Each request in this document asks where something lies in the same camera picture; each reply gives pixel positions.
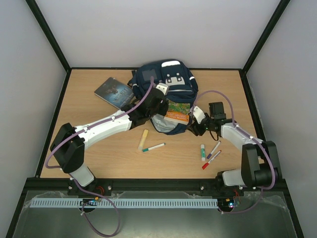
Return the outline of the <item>navy blue student backpack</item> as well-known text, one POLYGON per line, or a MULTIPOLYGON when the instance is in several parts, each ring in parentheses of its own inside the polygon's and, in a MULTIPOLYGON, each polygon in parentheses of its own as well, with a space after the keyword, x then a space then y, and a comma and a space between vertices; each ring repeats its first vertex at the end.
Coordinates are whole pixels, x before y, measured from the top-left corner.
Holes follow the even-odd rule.
POLYGON ((154 128, 160 133, 176 135, 186 131, 192 119, 189 120, 187 125, 184 125, 167 121, 164 116, 159 114, 152 115, 152 101, 154 98, 167 99, 177 103, 189 103, 191 107, 193 106, 199 88, 194 75, 182 61, 163 59, 145 64, 132 71, 132 78, 128 85, 132 88, 136 99, 141 100, 146 96, 146 99, 133 113, 144 114, 145 118, 149 119, 154 128), (154 80, 154 86, 146 96, 151 85, 151 79, 154 80), (169 86, 167 95, 156 89, 156 85, 159 83, 169 86))

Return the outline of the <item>orange Treehouse book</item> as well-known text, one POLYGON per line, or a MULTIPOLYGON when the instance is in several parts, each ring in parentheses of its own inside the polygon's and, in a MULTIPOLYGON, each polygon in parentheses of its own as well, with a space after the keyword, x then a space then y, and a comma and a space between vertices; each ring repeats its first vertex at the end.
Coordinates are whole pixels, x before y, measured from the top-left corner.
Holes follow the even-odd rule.
POLYGON ((168 101, 168 110, 164 119, 171 122, 187 125, 190 120, 190 108, 189 103, 177 103, 171 100, 168 101))

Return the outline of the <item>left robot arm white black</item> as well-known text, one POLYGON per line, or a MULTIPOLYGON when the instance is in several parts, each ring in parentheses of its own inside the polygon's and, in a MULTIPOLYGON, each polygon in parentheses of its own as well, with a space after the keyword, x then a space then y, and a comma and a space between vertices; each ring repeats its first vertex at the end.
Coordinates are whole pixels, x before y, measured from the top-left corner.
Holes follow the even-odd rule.
POLYGON ((57 167, 81 187, 90 185, 95 176, 84 164, 85 150, 107 137, 145 124, 156 114, 165 114, 167 91, 167 85, 158 84, 149 89, 138 104, 128 104, 106 118, 77 127, 64 124, 51 144, 50 156, 54 156, 59 164, 57 167))

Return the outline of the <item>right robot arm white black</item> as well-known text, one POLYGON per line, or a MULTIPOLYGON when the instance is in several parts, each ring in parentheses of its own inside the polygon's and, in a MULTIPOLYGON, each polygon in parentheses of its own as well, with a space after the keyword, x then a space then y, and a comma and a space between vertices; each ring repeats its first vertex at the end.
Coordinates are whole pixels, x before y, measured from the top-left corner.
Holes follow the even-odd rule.
POLYGON ((196 136, 205 131, 215 132, 217 138, 231 142, 242 156, 239 169, 219 173, 217 191, 227 194, 233 186, 272 189, 282 179, 276 144, 251 136, 234 119, 228 119, 222 102, 210 103, 209 110, 205 113, 194 106, 190 110, 193 122, 188 129, 196 136))

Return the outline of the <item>dark blue hardcover book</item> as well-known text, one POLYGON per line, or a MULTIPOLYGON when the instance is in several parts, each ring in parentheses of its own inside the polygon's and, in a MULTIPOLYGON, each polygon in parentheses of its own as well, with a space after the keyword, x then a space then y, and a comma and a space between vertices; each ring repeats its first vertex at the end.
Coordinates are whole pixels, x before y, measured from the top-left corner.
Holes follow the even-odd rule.
POLYGON ((98 87, 94 94, 117 109, 129 104, 134 97, 133 91, 128 85, 112 77, 98 87))

